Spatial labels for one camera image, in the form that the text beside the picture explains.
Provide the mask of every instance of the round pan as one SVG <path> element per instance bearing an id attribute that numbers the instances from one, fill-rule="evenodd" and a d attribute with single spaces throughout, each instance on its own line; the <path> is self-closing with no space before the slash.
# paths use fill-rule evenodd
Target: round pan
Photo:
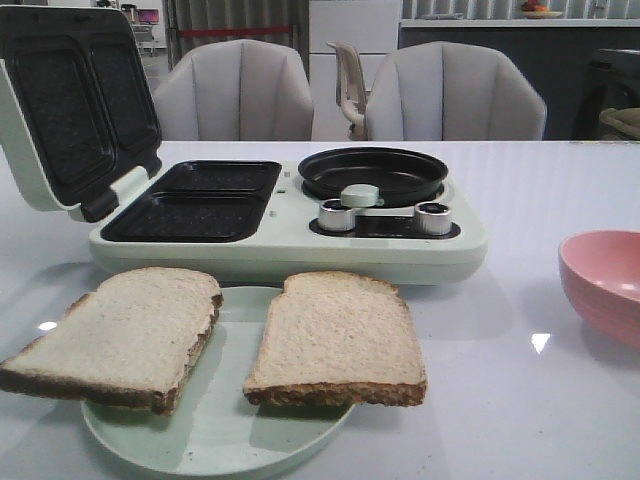
<path id="1" fill-rule="evenodd" d="M 412 205 L 434 195 L 449 170 L 435 157 L 387 147 L 329 150 L 304 159 L 298 172 L 320 199 L 338 198 L 345 187 L 375 185 L 383 207 Z"/>

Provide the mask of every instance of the plate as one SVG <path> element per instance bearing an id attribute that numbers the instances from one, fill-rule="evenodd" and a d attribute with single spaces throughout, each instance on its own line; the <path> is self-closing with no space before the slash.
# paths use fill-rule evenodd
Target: plate
<path id="1" fill-rule="evenodd" d="M 156 472 L 263 478 L 326 445 L 353 407 L 251 405 L 242 395 L 280 289 L 224 288 L 224 304 L 171 416 L 82 403 L 89 430 L 122 459 Z"/>
<path id="2" fill-rule="evenodd" d="M 546 11 L 546 12 L 522 12 L 522 15 L 525 18 L 529 18 L 532 20 L 542 19 L 542 18 L 558 18 L 562 16 L 563 12 L 554 12 L 554 11 Z"/>

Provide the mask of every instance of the glossy tabletop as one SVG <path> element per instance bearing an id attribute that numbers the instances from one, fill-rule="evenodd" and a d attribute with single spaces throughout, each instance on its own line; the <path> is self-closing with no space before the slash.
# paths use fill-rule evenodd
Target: glossy tabletop
<path id="1" fill-rule="evenodd" d="M 345 145 L 175 142 L 159 154 L 166 164 L 302 160 Z M 557 261 L 559 243 L 574 233 L 640 229 L 640 144 L 385 145 L 449 166 L 489 230 L 489 253 L 462 283 L 400 289 L 427 363 L 424 405 L 357 406 L 331 443 L 281 477 L 640 478 L 640 350 L 584 324 L 564 296 Z M 5 358 L 108 274 L 89 253 L 94 226 L 32 210 L 4 158 L 0 219 Z M 100 446 L 78 402 L 0 392 L 0 479 L 156 477 Z"/>

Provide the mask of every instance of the pink bowl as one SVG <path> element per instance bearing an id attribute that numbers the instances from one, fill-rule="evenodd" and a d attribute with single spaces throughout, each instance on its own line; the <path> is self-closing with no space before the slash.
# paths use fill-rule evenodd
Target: pink bowl
<path id="1" fill-rule="evenodd" d="M 576 312 L 640 348 L 640 232 L 581 233 L 562 242 L 559 257 L 562 286 Z"/>

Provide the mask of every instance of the white bread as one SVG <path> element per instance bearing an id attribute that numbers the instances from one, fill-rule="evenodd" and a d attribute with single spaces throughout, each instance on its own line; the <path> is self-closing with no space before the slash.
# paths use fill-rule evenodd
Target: white bread
<path id="1" fill-rule="evenodd" d="M 346 272 L 287 278 L 269 307 L 245 397 L 276 405 L 422 403 L 424 360 L 397 292 Z"/>
<path id="2" fill-rule="evenodd" d="M 0 388 L 170 414 L 221 303 L 218 282 L 205 273 L 120 273 L 0 363 Z"/>

